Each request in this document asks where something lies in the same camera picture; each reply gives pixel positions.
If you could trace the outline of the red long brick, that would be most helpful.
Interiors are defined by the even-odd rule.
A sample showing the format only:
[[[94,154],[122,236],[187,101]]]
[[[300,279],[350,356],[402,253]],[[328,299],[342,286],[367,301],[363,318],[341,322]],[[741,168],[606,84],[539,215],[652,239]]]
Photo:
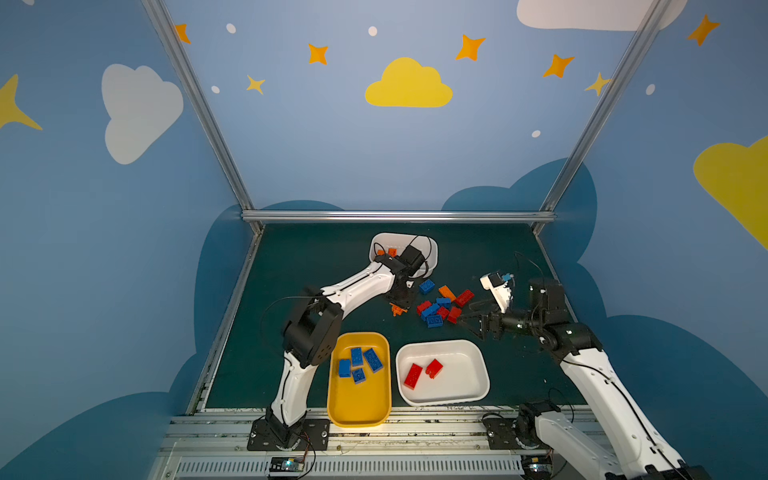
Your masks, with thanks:
[[[417,306],[417,314],[422,315],[424,311],[428,310],[432,306],[432,303],[430,301],[424,301],[420,305]]]

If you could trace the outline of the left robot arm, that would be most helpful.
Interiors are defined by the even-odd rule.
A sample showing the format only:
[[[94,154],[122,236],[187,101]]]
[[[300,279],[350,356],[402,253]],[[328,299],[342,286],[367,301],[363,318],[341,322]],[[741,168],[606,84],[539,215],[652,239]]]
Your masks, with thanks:
[[[265,415],[274,433],[300,433],[315,371],[335,348],[343,320],[380,295],[409,310],[419,285],[438,264],[438,246],[427,236],[385,233],[372,240],[369,258],[369,265],[351,277],[320,289],[307,287],[296,297],[299,304],[281,331],[279,388]]]

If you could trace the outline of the blue 2x4 brick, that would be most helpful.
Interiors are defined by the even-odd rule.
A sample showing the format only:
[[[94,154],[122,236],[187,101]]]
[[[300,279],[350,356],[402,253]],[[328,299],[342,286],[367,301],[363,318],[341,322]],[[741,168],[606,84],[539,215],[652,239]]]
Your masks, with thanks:
[[[365,350],[363,352],[363,357],[372,373],[377,373],[384,368],[381,359],[373,348]]]

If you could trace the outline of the orange 2x4 plate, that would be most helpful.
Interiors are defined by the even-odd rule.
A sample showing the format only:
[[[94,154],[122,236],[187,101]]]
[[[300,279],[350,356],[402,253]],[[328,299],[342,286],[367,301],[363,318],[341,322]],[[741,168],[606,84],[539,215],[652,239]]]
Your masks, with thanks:
[[[449,301],[453,302],[456,299],[456,296],[454,293],[450,290],[450,288],[446,285],[440,287],[438,289],[438,292],[443,298],[448,299]]]

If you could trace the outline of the red 2x4 lego brick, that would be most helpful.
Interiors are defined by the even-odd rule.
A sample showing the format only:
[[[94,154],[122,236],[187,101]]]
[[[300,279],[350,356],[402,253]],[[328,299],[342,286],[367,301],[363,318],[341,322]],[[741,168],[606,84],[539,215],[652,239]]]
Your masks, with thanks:
[[[422,366],[416,363],[412,363],[410,368],[408,369],[405,380],[403,381],[403,385],[408,389],[414,390],[418,384],[418,381],[422,372],[423,372]]]

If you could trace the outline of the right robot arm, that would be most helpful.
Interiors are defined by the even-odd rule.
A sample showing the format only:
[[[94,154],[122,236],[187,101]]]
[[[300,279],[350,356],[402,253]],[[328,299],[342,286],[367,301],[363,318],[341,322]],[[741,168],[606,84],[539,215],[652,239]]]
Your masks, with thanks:
[[[686,462],[653,426],[594,332],[571,320],[563,286],[552,278],[531,281],[530,306],[519,309],[513,305],[513,281],[511,274],[482,276],[481,286],[495,304],[461,315],[458,324],[477,321],[480,337],[500,338],[507,331],[534,337],[576,386],[611,447],[601,447],[550,400],[520,405],[512,424],[515,443],[525,450],[559,454],[585,479],[708,478],[704,467]]]

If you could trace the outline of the small blue 2x2 brick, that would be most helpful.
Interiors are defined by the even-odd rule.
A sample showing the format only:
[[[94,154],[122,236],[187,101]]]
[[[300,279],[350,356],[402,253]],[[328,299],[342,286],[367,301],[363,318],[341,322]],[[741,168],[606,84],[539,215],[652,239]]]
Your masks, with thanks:
[[[356,385],[366,381],[366,374],[363,368],[354,369],[351,372],[352,379]]]

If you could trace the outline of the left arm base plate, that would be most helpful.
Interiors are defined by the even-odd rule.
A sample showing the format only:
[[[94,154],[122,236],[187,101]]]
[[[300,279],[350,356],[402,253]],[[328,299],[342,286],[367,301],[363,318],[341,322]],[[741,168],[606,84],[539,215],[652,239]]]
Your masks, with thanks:
[[[331,422],[327,419],[305,419],[294,428],[285,429],[268,422],[264,417],[255,420],[250,429],[248,451],[325,451],[328,447]]]

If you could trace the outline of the red cube brick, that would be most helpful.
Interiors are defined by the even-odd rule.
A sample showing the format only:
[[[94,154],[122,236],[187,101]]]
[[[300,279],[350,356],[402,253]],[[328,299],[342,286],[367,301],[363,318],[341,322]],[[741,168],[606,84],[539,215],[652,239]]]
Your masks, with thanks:
[[[443,369],[443,364],[437,360],[433,359],[428,366],[425,369],[425,374],[430,378],[434,379]]]

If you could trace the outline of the blue 2x3 lego brick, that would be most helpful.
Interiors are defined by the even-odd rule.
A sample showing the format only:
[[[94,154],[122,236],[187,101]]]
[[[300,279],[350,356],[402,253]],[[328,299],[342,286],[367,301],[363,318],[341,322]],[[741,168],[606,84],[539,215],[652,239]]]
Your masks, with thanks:
[[[360,368],[364,365],[361,347],[354,347],[350,350],[350,363],[352,368]]]

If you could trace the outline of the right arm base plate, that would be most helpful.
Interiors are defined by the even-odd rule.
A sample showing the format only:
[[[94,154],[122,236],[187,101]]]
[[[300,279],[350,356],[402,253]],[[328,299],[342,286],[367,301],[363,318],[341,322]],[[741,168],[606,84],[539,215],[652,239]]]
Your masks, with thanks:
[[[509,418],[489,413],[481,417],[491,450],[549,449],[537,434],[532,416]]]

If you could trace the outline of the orange lego chassis piece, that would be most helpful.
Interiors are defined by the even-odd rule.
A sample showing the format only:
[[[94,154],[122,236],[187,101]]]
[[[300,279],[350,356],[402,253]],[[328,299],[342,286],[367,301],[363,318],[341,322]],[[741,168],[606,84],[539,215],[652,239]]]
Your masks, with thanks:
[[[408,312],[407,309],[402,308],[398,305],[392,304],[391,305],[391,311],[394,316],[400,316]]]

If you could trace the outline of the red sloped brick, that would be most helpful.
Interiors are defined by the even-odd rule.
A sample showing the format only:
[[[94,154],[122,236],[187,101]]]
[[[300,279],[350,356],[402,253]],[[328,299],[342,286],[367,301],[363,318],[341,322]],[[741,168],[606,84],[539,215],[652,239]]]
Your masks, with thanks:
[[[461,308],[453,306],[450,309],[449,314],[446,317],[446,320],[453,325],[458,325],[462,314],[463,314],[463,310]]]

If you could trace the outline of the large red lego plate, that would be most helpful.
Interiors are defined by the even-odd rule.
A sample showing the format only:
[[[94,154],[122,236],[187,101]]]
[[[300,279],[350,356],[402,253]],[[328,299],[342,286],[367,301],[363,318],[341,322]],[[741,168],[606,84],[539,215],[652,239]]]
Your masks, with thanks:
[[[455,300],[454,300],[454,303],[455,303],[457,306],[459,306],[459,307],[463,308],[463,307],[464,307],[466,304],[468,304],[468,303],[469,303],[469,302],[470,302],[470,301],[471,301],[473,298],[474,298],[474,293],[473,293],[471,290],[467,289],[467,290],[465,290],[464,292],[462,292],[460,295],[458,295],[458,296],[455,298]]]

